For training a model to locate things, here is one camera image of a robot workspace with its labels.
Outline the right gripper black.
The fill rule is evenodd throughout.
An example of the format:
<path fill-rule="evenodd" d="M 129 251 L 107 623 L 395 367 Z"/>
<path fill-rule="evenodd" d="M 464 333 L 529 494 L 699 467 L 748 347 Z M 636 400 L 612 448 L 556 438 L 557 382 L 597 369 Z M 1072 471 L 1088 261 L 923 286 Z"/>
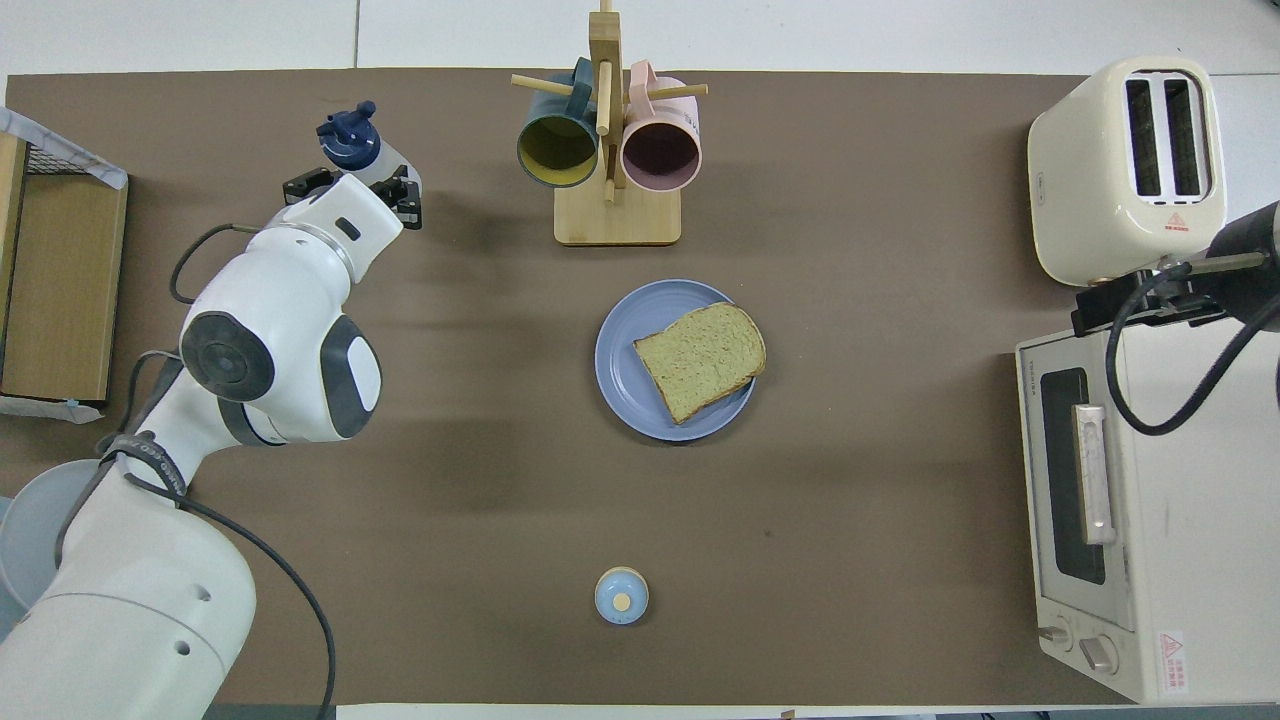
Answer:
<path fill-rule="evenodd" d="M 1175 319 L 1189 323 L 1211 323 L 1231 318 L 1249 322 L 1277 297 L 1277 204 L 1271 202 L 1229 222 L 1211 241 L 1208 249 L 1190 264 L 1201 264 L 1256 252 L 1261 264 L 1249 268 L 1194 274 L 1188 279 L 1166 281 L 1156 290 L 1162 309 Z M 1129 299 L 1142 287 L 1146 277 L 1119 277 L 1101 281 L 1076 293 L 1074 310 L 1075 337 L 1087 337 L 1110 329 L 1128 307 Z M 1157 311 L 1157 301 L 1139 297 L 1126 314 L 1133 318 Z"/>

